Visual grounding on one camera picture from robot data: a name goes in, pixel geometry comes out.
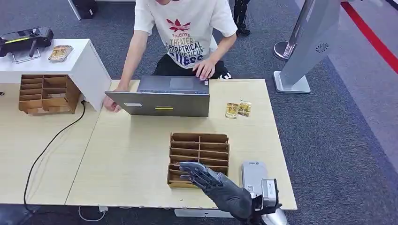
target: cardboard organizer box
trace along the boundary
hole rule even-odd
[[[26,114],[75,113],[80,90],[68,75],[22,75],[19,110]]]
[[[167,183],[172,188],[196,188],[190,181],[180,178],[187,174],[180,171],[180,162],[198,162],[228,176],[230,145],[226,135],[172,133],[169,156]]]

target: gold packet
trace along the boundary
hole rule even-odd
[[[227,103],[227,111],[225,112],[225,117],[230,118],[230,119],[236,119],[238,108],[239,108],[238,104],[228,102]]]
[[[70,45],[55,46],[48,59],[51,61],[64,61],[72,50],[73,47]]]
[[[252,104],[250,102],[240,100],[239,109],[237,111],[238,114],[242,116],[249,116],[251,110]]]

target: power outlet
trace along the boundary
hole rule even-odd
[[[99,211],[100,211],[100,212],[106,212],[106,211],[108,211],[108,207],[107,207],[107,206],[98,206],[98,208],[99,208]]]

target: laptop trackpad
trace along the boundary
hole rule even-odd
[[[192,79],[192,77],[171,78],[170,89],[192,90],[193,89],[193,79]]]

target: black robotic arm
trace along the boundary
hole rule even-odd
[[[276,202],[274,206],[264,206],[261,210],[256,210],[259,204],[262,205],[262,196],[252,199],[245,188],[238,187],[224,174],[214,172],[200,163],[181,162],[180,170],[188,173],[181,178],[190,180],[213,200],[219,210],[231,213],[245,225],[264,224],[261,216],[275,213],[282,206]]]

